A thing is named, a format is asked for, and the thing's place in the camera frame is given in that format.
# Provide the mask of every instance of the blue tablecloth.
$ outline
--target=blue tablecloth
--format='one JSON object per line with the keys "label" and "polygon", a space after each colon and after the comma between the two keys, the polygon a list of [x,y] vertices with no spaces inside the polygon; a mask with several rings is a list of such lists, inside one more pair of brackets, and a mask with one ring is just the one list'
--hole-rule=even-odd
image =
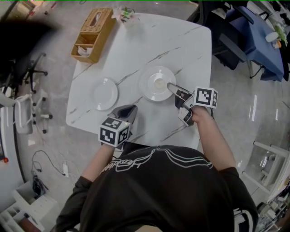
{"label": "blue tablecloth", "polygon": [[[243,6],[240,6],[240,8],[254,21],[254,24],[251,24],[244,17],[240,17],[231,22],[246,38],[244,52],[248,59],[265,67],[261,80],[282,81],[284,68],[280,50],[273,48],[272,44],[265,39],[273,30],[261,17],[255,15],[249,9]],[[235,10],[230,10],[227,17],[235,13]]]}

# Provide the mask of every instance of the hand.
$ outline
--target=hand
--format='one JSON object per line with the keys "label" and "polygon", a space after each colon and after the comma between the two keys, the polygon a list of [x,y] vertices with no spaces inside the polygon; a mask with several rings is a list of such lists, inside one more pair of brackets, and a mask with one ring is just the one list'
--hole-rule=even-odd
{"label": "hand", "polygon": [[193,113],[191,120],[196,123],[199,123],[202,119],[210,116],[207,109],[203,106],[194,106],[191,111]]}

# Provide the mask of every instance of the gray floor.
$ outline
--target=gray floor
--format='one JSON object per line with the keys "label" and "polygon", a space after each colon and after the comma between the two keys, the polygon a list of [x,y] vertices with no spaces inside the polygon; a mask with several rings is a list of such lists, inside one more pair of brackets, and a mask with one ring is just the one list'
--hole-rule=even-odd
{"label": "gray floor", "polygon": [[[70,85],[76,60],[70,57],[71,48],[78,31],[92,8],[108,6],[128,6],[137,12],[166,15],[187,19],[195,7],[189,2],[94,2],[83,5],[79,1],[58,2],[48,16],[40,10],[34,17],[45,19],[57,25],[59,31],[44,41],[37,51],[47,56],[39,63],[39,69],[48,71],[48,76],[36,76],[38,96],[48,94],[45,111],[53,114],[47,124],[48,133],[34,130],[31,135],[18,135],[19,153],[26,179],[31,179],[31,157],[37,150],[44,150],[53,163],[61,168],[67,160],[70,179],[63,177],[49,164],[47,157],[39,154],[35,160],[42,165],[39,177],[49,188],[48,194],[62,207],[72,192],[73,184],[97,148],[100,146],[95,134],[69,127],[65,123]],[[218,107],[214,116],[225,139],[236,158],[239,171],[243,170],[253,153],[253,141],[275,144],[288,148],[290,105],[290,84],[283,82],[260,81],[259,73],[249,79],[247,65],[239,64],[235,71],[224,67],[213,57],[211,87],[219,92]],[[256,113],[253,116],[254,98],[257,98]],[[251,182],[244,180],[255,203],[261,202],[265,195]]]}

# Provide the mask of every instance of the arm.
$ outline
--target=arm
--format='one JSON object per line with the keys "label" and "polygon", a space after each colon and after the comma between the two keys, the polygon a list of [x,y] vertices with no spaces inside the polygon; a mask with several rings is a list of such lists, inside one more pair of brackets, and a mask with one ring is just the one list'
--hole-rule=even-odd
{"label": "arm", "polygon": [[57,218],[56,232],[67,231],[79,224],[80,214],[87,198],[87,192],[92,182],[96,180],[104,167],[112,160],[114,150],[114,147],[102,145],[97,151],[93,160],[76,182],[72,195],[68,198]]}
{"label": "arm", "polygon": [[94,159],[87,166],[82,176],[92,182],[99,176],[101,171],[111,162],[115,148],[104,144],[96,153]]}
{"label": "arm", "polygon": [[192,111],[192,120],[198,125],[204,155],[218,171],[235,167],[232,151],[208,111],[200,106],[195,106]]}

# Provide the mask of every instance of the white plate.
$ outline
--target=white plate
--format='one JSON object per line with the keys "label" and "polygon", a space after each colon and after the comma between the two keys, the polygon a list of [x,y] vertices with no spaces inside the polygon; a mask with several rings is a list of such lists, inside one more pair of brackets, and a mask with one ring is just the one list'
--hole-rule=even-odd
{"label": "white plate", "polygon": [[176,85],[174,74],[168,68],[154,66],[147,68],[140,76],[139,89],[147,99],[160,102],[172,95],[166,87],[169,82]]}
{"label": "white plate", "polygon": [[105,111],[111,108],[118,99],[118,88],[109,78],[99,79],[91,90],[91,99],[96,104],[96,110]]}

